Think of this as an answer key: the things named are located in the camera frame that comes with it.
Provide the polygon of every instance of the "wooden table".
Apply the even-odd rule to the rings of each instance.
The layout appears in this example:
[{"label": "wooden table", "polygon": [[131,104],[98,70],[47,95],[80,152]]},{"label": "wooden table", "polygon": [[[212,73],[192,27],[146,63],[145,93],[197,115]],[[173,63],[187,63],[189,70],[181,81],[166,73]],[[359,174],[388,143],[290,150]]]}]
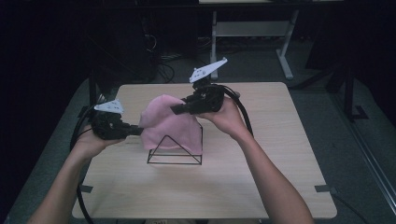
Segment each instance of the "wooden table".
[{"label": "wooden table", "polygon": [[[336,208],[304,127],[283,83],[227,83],[241,93],[255,138],[297,188],[313,217],[331,218]],[[126,85],[117,98],[122,119],[137,124],[148,103],[161,94],[183,98],[191,84]],[[259,192],[240,147],[207,120],[202,165],[147,164],[148,152],[130,136],[92,160],[83,193],[92,217],[106,218],[266,218]],[[74,217],[83,217],[78,203]]]}]

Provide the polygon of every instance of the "black tape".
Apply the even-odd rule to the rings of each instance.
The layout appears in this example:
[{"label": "black tape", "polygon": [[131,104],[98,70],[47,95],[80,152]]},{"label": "black tape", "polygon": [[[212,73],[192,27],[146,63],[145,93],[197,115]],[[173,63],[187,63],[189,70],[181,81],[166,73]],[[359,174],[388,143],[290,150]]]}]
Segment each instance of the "black tape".
[{"label": "black tape", "polygon": [[81,186],[79,186],[79,188],[81,189],[81,192],[84,192],[84,193],[91,193],[91,191],[93,189],[93,187],[86,186],[86,185],[81,185]]},{"label": "black tape", "polygon": [[317,191],[317,193],[321,193],[321,192],[330,192],[330,194],[337,193],[337,190],[335,188],[330,188],[327,185],[317,185],[315,186],[315,190]]}]

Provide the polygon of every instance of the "triangular wire frame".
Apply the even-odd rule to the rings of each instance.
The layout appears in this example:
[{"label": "triangular wire frame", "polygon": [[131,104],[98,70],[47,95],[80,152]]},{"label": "triangular wire frame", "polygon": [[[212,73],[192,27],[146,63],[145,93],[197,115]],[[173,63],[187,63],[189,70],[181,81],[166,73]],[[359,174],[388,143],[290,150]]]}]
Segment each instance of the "triangular wire frame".
[{"label": "triangular wire frame", "polygon": [[[166,154],[166,153],[158,153],[157,150],[160,148],[161,143],[166,139],[169,138],[171,139],[173,142],[175,142],[180,149],[178,150],[184,150],[185,152],[187,152],[187,154]],[[201,126],[201,146],[203,145],[203,128]],[[192,162],[172,162],[172,161],[152,161],[153,157],[189,157],[192,158]],[[153,164],[185,164],[185,165],[202,165],[202,157],[203,155],[192,155],[186,148],[184,148],[181,144],[179,144],[174,138],[172,138],[169,135],[165,135],[160,143],[158,144],[158,146],[156,146],[154,149],[151,149],[148,152],[148,163],[153,163]]]}]

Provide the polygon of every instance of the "pink fabric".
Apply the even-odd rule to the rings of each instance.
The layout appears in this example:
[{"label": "pink fabric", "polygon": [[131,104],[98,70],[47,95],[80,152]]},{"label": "pink fabric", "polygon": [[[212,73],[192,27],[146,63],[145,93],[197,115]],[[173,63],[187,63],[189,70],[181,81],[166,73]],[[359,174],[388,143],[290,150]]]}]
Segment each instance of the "pink fabric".
[{"label": "pink fabric", "polygon": [[[165,135],[171,136],[193,155],[202,155],[202,131],[196,117],[185,113],[175,115],[170,106],[184,104],[180,99],[161,95],[153,99],[142,112],[139,127],[145,149],[154,149]],[[172,139],[165,138],[161,149],[180,148]]]}]

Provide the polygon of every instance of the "gray carpet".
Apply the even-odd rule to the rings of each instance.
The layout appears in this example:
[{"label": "gray carpet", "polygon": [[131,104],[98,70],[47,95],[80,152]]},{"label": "gray carpet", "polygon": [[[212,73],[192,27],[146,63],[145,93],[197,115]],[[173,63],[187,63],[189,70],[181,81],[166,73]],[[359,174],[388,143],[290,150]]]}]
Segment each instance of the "gray carpet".
[{"label": "gray carpet", "polygon": [[[224,56],[229,62],[219,70],[219,82],[280,81],[292,86],[317,72],[304,69],[312,44],[292,42],[287,58],[295,78],[286,80],[275,53],[275,49],[280,44],[281,40],[246,40],[238,46],[236,52],[231,54],[220,52],[218,59]],[[208,53],[205,53],[200,54],[198,59],[179,59],[167,63],[175,69],[174,82],[188,82],[192,68],[208,63],[208,56]],[[344,115],[334,103],[334,97],[342,99],[342,92],[335,95],[327,93],[324,90],[327,80],[328,78],[325,77],[303,91],[290,91],[324,178],[330,187],[338,191],[338,197],[359,211],[369,223],[396,223],[396,216],[373,179],[359,145],[344,123]],[[153,83],[162,82],[161,76],[157,76],[153,81]],[[88,83],[85,81],[64,112],[15,202],[9,214],[9,223],[26,222],[45,196],[68,154],[69,140],[78,120],[78,112],[88,104],[88,96]],[[389,123],[375,105],[370,92],[359,81],[356,81],[355,103],[361,105],[369,116],[367,120],[358,120],[356,127],[367,140],[390,182],[395,186],[395,127]],[[329,220],[317,220],[317,223],[363,223],[350,208],[336,199],[334,202],[338,210],[337,216]],[[95,220],[95,223],[141,223],[141,221],[100,219]],[[71,223],[85,223],[85,221],[72,218]]]}]

